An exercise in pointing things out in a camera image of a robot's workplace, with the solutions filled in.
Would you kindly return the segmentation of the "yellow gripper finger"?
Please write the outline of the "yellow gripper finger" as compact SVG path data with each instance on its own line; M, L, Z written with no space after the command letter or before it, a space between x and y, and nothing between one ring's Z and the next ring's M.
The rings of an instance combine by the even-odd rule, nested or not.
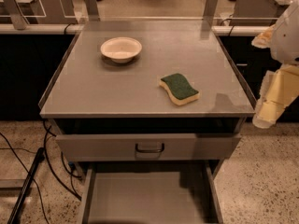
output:
M264 30L262 33L256 35L251 41L251 45L259 49L267 49L271 47L272 36L275 26L272 25Z
M260 88L252 123L261 129L275 125L285 109L299 96L299 67L283 64L267 71Z

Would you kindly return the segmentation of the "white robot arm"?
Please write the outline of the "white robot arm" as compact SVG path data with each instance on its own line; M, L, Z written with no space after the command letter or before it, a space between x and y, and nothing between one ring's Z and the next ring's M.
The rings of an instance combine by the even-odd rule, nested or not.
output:
M267 71L260 88L252 123L261 129L275 125L285 109L299 97L299 0L293 0L276 23L251 42L259 49L270 48L280 68Z

